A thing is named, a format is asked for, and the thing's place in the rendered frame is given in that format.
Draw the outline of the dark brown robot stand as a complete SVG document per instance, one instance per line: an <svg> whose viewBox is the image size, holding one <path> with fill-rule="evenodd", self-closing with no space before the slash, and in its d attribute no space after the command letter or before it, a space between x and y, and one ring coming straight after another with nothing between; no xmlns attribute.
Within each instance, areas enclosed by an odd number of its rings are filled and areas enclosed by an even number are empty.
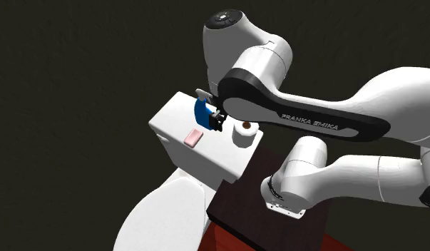
<svg viewBox="0 0 430 251"><path fill-rule="evenodd" d="M353 251L325 233L329 201L299 220L266 207L261 182L284 159L259 146L239 180L221 183L207 209L211 223L198 251Z"/></svg>

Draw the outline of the white toilet paper roll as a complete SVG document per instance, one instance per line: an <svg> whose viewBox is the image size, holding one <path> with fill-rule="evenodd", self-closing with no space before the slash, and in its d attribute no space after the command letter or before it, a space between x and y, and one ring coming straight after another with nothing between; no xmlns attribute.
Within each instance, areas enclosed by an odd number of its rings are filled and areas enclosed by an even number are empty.
<svg viewBox="0 0 430 251"><path fill-rule="evenodd" d="M252 145L258 130L258 123L249 121L234 122L232 141L239 148L248 148Z"/></svg>

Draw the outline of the pink soap bar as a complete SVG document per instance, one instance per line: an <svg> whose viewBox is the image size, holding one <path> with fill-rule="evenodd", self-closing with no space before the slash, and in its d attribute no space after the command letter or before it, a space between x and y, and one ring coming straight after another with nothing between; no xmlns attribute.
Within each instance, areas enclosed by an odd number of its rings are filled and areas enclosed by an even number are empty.
<svg viewBox="0 0 430 251"><path fill-rule="evenodd" d="M203 132L193 128L189 134L186 136L185 140L183 141L185 145L187 145L190 148L194 148L199 140L202 138Z"/></svg>

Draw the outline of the blue curved object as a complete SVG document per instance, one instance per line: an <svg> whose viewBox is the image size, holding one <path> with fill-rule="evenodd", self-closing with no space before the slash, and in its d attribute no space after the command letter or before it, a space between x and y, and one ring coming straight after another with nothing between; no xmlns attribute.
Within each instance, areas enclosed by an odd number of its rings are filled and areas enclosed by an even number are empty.
<svg viewBox="0 0 430 251"><path fill-rule="evenodd" d="M198 125L208 130L212 130L213 127L210 125L210 119L212 118L213 112L207 108L206 104L206 98L203 101L197 98L194 105L194 116Z"/></svg>

